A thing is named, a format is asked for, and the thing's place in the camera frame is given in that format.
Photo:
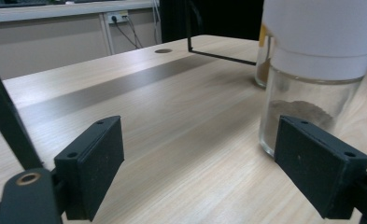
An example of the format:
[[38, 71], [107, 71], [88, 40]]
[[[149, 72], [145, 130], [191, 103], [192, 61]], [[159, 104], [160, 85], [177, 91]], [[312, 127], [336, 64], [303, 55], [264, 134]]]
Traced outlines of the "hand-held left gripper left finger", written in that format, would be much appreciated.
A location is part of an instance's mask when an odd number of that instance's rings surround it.
[[54, 158], [67, 186], [69, 220], [93, 221], [123, 162], [120, 116], [94, 122]]

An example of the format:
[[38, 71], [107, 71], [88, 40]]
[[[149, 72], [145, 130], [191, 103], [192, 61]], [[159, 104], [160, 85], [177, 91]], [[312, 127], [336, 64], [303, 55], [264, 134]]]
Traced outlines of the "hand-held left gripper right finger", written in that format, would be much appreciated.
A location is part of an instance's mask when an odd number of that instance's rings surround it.
[[282, 116], [274, 158], [322, 217], [351, 217], [351, 187], [366, 173], [366, 154], [309, 121]]

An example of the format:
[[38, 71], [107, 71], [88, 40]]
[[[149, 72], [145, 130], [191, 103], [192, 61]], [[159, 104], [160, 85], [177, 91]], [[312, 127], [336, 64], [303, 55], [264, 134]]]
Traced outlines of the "black metal shelf rack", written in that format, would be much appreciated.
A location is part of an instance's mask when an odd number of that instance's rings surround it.
[[19, 112], [0, 78], [0, 133], [24, 170], [42, 168], [43, 162], [26, 131]]

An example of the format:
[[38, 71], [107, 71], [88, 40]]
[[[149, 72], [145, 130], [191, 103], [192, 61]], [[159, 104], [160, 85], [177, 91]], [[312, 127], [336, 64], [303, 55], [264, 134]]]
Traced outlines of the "brown powder spice jar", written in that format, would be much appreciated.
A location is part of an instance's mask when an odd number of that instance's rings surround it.
[[259, 35], [259, 50], [256, 62], [256, 83], [265, 88], [267, 85], [271, 56], [274, 49], [274, 39], [265, 25], [261, 26]]

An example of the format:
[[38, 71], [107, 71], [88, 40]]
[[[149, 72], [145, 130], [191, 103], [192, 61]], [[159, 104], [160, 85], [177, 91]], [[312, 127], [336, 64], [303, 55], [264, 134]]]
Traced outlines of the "grey powder spice jar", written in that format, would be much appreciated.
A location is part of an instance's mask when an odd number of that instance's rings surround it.
[[367, 72], [367, 0], [265, 0], [275, 39], [260, 143], [275, 153], [279, 117], [331, 132]]

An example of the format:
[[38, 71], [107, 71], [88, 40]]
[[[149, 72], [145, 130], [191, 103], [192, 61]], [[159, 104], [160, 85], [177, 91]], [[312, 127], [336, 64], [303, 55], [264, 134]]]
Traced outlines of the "light office desk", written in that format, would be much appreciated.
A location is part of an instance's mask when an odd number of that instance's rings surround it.
[[4, 7], [0, 8], [0, 22], [42, 20], [97, 14], [105, 38], [107, 52], [115, 54], [116, 50], [106, 13], [113, 11], [135, 11], [146, 8], [152, 9], [153, 37], [155, 45], [162, 42], [161, 17], [159, 0], [112, 0], [81, 3], [81, 0], [66, 2], [64, 5], [34, 6], [34, 7]]

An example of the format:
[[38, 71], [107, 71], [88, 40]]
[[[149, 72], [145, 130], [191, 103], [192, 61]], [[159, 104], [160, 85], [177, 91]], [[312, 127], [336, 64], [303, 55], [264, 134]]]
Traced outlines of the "white wall socket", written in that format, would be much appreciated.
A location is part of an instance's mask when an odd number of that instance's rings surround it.
[[107, 22], [109, 24], [114, 24], [115, 23], [111, 20], [112, 16], [116, 16], [117, 19], [118, 19], [117, 23], [120, 23], [120, 22], [127, 22], [129, 14], [128, 14], [127, 10], [107, 12], [106, 13], [106, 18], [107, 18]]

